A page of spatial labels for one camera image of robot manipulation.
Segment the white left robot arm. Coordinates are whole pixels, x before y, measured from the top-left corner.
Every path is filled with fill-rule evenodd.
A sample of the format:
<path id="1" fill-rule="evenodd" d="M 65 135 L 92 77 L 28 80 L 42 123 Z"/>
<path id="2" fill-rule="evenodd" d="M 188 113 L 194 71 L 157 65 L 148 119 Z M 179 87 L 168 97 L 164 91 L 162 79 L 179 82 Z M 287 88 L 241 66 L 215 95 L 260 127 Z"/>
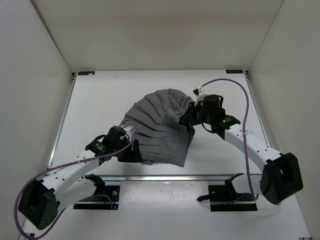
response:
<path id="1" fill-rule="evenodd" d="M 18 211 L 38 230 L 44 230 L 67 207 L 83 199 L 103 197 L 105 183 L 91 171 L 113 157 L 120 162 L 141 163 L 137 136 L 133 125 L 113 126 L 107 134 L 97 136 L 73 161 L 30 180 L 18 199 Z"/>

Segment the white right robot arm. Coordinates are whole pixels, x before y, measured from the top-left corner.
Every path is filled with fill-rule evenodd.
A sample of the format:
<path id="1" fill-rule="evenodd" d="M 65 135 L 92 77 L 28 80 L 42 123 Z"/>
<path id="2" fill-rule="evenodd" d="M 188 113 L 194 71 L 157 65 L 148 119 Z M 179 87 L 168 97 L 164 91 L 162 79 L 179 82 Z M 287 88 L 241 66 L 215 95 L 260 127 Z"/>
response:
<path id="1" fill-rule="evenodd" d="M 275 150 L 248 132 L 242 122 L 226 114 L 221 95 L 198 90 L 195 95 L 196 100 L 189 104 L 180 121 L 191 126 L 210 125 L 209 133 L 238 148 L 262 173 L 261 176 L 240 173 L 227 180 L 224 187 L 226 198 L 236 200 L 242 194 L 253 193 L 279 205 L 303 189 L 299 162 L 294 154 Z"/>

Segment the grey pleated skirt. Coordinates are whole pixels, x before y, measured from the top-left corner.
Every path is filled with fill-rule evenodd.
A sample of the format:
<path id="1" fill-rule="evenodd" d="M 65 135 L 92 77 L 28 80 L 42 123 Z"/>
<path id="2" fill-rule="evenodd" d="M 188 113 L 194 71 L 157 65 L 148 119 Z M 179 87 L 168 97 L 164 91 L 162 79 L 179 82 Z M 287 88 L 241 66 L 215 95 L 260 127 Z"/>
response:
<path id="1" fill-rule="evenodd" d="M 180 123 L 192 98 L 178 89 L 162 89 L 145 95 L 125 113 L 121 123 L 137 127 L 144 165 L 184 167 L 195 135 L 193 126 Z"/>

